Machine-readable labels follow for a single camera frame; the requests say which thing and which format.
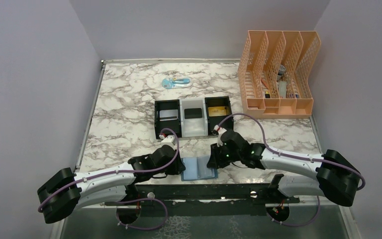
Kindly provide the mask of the blue leather card holder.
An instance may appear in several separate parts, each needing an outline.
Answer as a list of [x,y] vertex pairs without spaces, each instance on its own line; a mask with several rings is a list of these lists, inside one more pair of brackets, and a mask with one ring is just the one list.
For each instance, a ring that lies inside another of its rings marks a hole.
[[197,181],[218,178],[218,172],[214,168],[208,168],[210,156],[184,157],[181,158],[185,170],[181,173],[182,181]]

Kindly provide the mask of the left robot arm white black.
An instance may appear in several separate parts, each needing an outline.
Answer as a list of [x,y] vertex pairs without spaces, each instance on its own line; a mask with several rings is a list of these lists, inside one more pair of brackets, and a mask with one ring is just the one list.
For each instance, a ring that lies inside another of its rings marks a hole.
[[160,173],[179,175],[185,169],[179,151],[167,145],[103,170],[74,173],[71,168],[63,168],[37,190],[38,212],[52,224],[93,204],[121,201],[128,205],[136,200],[134,184]]

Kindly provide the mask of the white credit card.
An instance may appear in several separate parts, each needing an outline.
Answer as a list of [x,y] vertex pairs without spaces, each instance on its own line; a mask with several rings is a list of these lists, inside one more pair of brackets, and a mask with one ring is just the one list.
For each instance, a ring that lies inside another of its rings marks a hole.
[[178,110],[160,110],[159,112],[160,121],[169,121],[178,119]]

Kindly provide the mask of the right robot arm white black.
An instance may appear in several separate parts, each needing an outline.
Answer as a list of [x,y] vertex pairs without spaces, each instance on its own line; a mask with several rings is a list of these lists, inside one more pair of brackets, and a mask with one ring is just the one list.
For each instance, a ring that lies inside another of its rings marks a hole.
[[208,168],[224,168],[240,161],[251,169],[294,174],[282,177],[267,189],[268,198],[275,203],[285,197],[311,195],[350,207],[359,187],[364,185],[359,170],[336,150],[329,149],[325,154],[281,151],[264,143],[249,143],[233,130],[219,133],[217,139],[210,146]]

